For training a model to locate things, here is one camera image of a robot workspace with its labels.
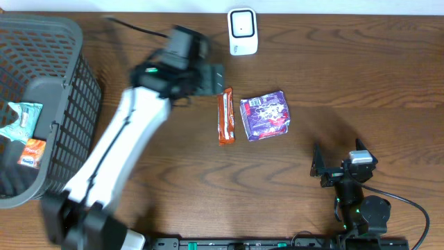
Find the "orange snack bar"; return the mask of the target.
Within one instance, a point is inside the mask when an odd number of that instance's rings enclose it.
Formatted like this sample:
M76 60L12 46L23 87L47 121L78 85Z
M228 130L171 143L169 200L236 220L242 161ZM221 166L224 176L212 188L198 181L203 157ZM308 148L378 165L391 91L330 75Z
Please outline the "orange snack bar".
M232 88L226 88L222 94L217 96L217 101L219 144L232 144L235 141Z

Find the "purple snack package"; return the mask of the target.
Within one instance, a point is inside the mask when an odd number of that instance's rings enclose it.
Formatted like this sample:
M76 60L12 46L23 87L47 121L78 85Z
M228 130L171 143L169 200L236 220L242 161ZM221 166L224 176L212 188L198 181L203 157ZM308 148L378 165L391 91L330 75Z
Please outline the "purple snack package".
M291 122L283 91L240 101L241 118L250 142L283 135Z

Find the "teal snack packet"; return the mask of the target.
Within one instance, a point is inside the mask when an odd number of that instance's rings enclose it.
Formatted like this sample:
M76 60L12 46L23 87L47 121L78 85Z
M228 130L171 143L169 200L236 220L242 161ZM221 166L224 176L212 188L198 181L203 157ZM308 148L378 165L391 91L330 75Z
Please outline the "teal snack packet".
M19 141L26 144L34 134L43 105L40 103L8 102L8 107L18 114L18 118L13 123L1 128L1 136L11 142Z

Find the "small orange white packet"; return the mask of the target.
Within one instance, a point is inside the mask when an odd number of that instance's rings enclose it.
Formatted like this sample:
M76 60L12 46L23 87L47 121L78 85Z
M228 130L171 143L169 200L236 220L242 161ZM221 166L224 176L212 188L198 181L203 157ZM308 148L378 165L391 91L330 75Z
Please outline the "small orange white packet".
M44 140L28 139L17 163L25 167L39 169L45 147L46 142Z

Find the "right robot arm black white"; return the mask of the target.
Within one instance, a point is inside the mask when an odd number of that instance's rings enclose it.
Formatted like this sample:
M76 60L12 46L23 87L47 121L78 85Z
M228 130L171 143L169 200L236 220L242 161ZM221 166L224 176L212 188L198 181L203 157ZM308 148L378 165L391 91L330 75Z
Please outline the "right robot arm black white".
M327 167L321 148L315 144L310 175L321 179L321 187L335 189L335 216L345 227L345 232L336 236L336 248L381 249L391 204L379 196L364 195L364 183L373 177L378 160L361 140L355 144L356 149L339 167Z

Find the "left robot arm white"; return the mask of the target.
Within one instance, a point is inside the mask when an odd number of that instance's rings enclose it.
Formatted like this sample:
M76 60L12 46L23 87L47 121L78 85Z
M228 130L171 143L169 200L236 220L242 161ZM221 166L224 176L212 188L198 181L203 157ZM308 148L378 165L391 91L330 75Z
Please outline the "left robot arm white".
M188 96L219 94L221 64L181 70L144 62L130 75L130 88L81 169L60 193L47 192L42 214L49 241L62 249L143 249L148 238L113 214L148 141L168 119L180 88Z

